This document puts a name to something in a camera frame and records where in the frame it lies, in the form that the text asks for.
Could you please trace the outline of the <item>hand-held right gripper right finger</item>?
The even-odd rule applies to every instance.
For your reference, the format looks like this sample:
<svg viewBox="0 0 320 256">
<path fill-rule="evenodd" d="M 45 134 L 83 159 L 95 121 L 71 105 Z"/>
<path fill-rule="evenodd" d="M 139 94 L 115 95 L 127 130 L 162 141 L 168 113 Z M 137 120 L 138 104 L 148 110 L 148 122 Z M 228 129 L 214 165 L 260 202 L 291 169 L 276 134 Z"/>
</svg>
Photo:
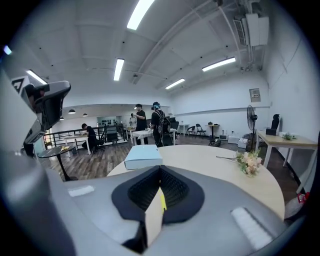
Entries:
<svg viewBox="0 0 320 256">
<path fill-rule="evenodd" d="M 172 166 L 162 176 L 178 180 L 183 198 L 167 206 L 152 256 L 249 256 L 286 229 L 275 212 L 230 182 Z"/>
</svg>

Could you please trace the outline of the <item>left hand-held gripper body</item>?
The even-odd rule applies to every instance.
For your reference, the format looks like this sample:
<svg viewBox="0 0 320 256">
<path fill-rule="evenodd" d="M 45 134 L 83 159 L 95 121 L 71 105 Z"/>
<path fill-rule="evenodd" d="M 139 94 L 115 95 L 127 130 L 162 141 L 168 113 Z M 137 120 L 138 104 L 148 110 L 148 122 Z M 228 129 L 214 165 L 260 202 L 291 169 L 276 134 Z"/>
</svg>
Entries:
<svg viewBox="0 0 320 256">
<path fill-rule="evenodd" d="M 16 99 L 9 115 L 10 127 L 17 141 L 26 152 L 34 151 L 34 144 L 49 129 L 49 85 L 34 86 L 27 76 L 13 78 L 12 87 L 20 99 Z"/>
</svg>

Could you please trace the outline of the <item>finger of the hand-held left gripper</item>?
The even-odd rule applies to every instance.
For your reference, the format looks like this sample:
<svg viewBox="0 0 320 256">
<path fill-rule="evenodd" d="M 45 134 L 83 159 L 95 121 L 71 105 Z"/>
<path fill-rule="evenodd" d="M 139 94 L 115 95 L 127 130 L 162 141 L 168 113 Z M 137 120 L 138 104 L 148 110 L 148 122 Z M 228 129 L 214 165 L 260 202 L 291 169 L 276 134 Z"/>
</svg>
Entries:
<svg viewBox="0 0 320 256">
<path fill-rule="evenodd" d="M 57 81 L 34 89 L 34 106 L 43 131 L 52 128 L 61 118 L 64 98 L 71 90 L 68 81 Z"/>
</svg>

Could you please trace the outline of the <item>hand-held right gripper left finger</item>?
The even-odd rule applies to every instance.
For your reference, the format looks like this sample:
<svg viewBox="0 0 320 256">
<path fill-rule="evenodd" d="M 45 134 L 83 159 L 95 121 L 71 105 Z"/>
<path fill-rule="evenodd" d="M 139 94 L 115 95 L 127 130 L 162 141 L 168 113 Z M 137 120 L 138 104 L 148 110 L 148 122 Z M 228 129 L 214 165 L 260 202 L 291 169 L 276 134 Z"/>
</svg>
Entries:
<svg viewBox="0 0 320 256">
<path fill-rule="evenodd" d="M 57 172 L 46 176 L 62 234 L 53 237 L 59 256 L 159 256 L 147 245 L 147 221 L 138 193 L 156 193 L 157 166 L 105 178 L 63 182 Z"/>
</svg>

